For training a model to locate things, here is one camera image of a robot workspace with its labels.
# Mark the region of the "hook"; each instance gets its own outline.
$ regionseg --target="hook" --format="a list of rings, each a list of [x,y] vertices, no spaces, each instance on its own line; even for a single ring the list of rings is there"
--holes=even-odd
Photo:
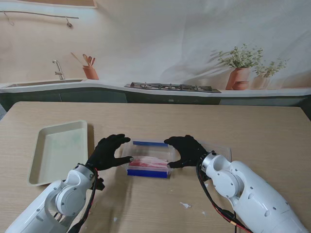
[[[69,23],[69,20],[67,18],[67,16],[65,16],[66,20],[67,20],[67,26],[72,29],[73,28],[73,25],[71,23]]]
[[[10,17],[8,17],[8,15],[5,13],[5,11],[3,11],[3,13],[5,14],[5,16],[7,17],[9,24],[11,24],[12,26],[15,25],[15,23],[13,22],[13,20],[10,19]]]

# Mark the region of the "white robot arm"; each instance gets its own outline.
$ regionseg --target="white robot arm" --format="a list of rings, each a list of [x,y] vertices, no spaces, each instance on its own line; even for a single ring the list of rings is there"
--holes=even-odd
[[[217,192],[254,233],[308,233],[288,202],[263,178],[239,161],[209,153],[201,170]]]
[[[78,165],[65,182],[51,183],[11,224],[5,233],[66,233],[83,209],[94,173]],[[56,220],[51,212],[65,216]]]

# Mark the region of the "faucet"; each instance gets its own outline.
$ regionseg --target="faucet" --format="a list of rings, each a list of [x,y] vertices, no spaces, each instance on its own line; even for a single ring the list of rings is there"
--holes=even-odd
[[[58,67],[58,71],[55,71],[55,75],[58,75],[60,80],[64,80],[64,73],[59,65],[59,62],[57,60],[53,60],[53,63],[56,63]]]

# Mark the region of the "potted plant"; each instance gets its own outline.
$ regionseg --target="potted plant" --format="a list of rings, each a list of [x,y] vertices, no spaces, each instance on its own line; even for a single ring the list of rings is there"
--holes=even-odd
[[[255,72],[257,77],[254,78],[251,89],[266,89],[269,82],[270,77],[275,75],[275,73],[279,72],[281,69],[286,67],[287,60],[277,59],[277,62],[271,62],[269,66],[264,66],[262,63],[259,63],[255,67]]]
[[[231,72],[226,90],[233,90],[232,86],[235,82],[236,90],[244,90],[248,87],[248,77],[250,74],[250,68],[260,64],[262,49],[252,48],[249,50],[246,44],[242,47],[234,47],[234,50],[229,52],[219,52],[220,63],[235,68]]]

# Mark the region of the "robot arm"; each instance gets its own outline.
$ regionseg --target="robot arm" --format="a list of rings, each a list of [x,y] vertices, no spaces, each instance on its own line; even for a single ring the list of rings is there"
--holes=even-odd
[[[239,161],[209,153],[201,169],[217,192],[255,233],[307,233],[288,202],[263,178]]]
[[[65,182],[51,183],[11,224],[5,233],[66,233],[83,209],[86,191],[92,187],[94,173],[78,165]],[[65,216],[56,220],[51,212]]]
[[[77,165],[68,173],[65,182],[51,183],[11,224],[5,233],[66,233],[86,203],[86,191],[92,187],[91,199],[83,218],[69,233],[79,232],[92,205],[95,189],[103,190],[103,179],[97,179],[97,170],[106,170],[133,160],[132,157],[115,158],[121,144],[129,142],[124,134],[110,135],[99,141],[86,165]],[[57,212],[56,220],[51,212]]]
[[[214,151],[207,152],[192,136],[171,137],[164,141],[180,153],[181,159],[168,167],[196,166],[200,183],[215,209],[234,225],[239,223],[211,199],[200,173],[213,181],[215,189],[231,203],[234,211],[254,233],[308,233],[288,202],[263,178],[239,161],[229,162]]]

